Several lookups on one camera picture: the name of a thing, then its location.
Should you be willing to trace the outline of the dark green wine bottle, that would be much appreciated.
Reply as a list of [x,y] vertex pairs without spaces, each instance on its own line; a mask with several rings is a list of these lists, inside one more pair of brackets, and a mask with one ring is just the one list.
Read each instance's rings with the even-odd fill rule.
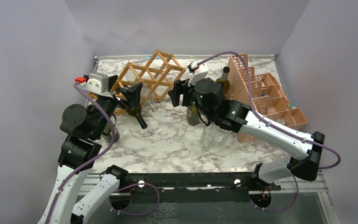
[[146,121],[141,114],[141,105],[128,105],[125,110],[130,116],[134,117],[137,120],[142,129],[146,129],[148,127]]

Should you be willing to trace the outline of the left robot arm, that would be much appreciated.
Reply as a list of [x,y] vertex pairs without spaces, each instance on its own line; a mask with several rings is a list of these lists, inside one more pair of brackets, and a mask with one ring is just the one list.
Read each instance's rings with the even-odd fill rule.
[[67,134],[58,158],[55,185],[47,207],[39,220],[41,224],[85,224],[111,193],[130,191],[128,171],[116,165],[108,167],[97,186],[81,201],[77,197],[95,160],[107,153],[97,142],[105,128],[114,129],[111,120],[117,107],[134,108],[140,104],[143,85],[120,88],[124,99],[108,90],[112,81],[97,81],[78,77],[74,88],[87,97],[97,95],[89,106],[69,105],[62,114],[60,129]]

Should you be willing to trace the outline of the clear glass bottle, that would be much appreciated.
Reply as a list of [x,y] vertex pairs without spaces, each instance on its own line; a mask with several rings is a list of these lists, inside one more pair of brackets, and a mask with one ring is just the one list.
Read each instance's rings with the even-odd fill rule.
[[155,97],[154,94],[144,94],[143,103],[147,106],[152,112],[156,112],[158,107],[155,105]]

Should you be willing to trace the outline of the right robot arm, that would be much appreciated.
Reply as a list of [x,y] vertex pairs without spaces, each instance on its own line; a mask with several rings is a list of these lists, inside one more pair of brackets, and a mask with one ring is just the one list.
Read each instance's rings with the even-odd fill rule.
[[224,130],[257,137],[290,155],[289,159],[258,164],[250,177],[254,189],[261,190],[290,176],[316,180],[324,142],[322,133],[302,133],[266,118],[247,104],[227,99],[223,86],[210,78],[194,84],[189,79],[177,80],[168,95],[174,107],[195,106],[208,125],[214,123]]

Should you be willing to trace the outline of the wooden wine rack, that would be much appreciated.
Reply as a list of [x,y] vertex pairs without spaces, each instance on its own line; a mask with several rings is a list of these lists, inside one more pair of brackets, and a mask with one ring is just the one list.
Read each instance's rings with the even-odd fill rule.
[[108,76],[118,76],[111,89],[118,97],[125,100],[122,93],[118,91],[119,87],[130,88],[136,83],[143,83],[140,105],[142,109],[147,110],[150,109],[143,103],[144,94],[154,94],[156,105],[165,99],[168,91],[173,88],[174,82],[180,79],[186,71],[173,54],[159,49],[154,51],[147,62],[129,59],[110,67],[113,64],[103,60],[103,58],[96,60],[95,71]]

